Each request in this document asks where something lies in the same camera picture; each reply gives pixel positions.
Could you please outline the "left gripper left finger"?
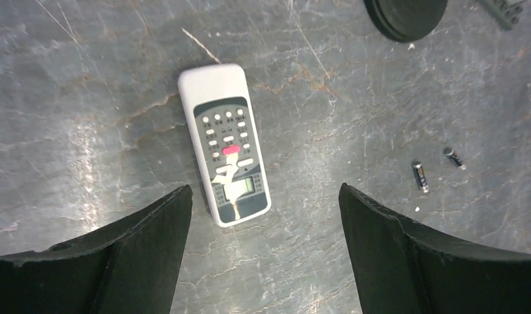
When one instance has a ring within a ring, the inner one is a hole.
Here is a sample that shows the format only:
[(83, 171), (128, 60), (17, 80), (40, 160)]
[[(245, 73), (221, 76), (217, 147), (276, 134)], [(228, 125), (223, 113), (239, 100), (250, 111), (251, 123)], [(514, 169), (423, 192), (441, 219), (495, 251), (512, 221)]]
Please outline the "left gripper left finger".
[(191, 216), (185, 185), (45, 251), (0, 256), (0, 313), (169, 313)]

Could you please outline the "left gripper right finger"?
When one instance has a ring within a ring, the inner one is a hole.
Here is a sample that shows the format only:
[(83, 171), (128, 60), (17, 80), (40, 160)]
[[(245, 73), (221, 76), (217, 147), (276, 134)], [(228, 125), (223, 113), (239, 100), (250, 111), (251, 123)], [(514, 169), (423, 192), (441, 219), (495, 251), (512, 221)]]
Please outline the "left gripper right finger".
[(440, 232), (362, 191), (339, 191), (364, 313), (531, 313), (531, 254)]

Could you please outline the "white remote control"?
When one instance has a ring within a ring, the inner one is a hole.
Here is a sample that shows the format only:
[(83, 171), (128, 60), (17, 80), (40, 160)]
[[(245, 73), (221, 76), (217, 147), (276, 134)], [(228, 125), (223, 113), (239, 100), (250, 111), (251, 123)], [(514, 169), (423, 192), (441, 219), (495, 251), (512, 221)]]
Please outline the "white remote control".
[(178, 90), (216, 225), (265, 214), (272, 200), (243, 68), (226, 63), (185, 70)]

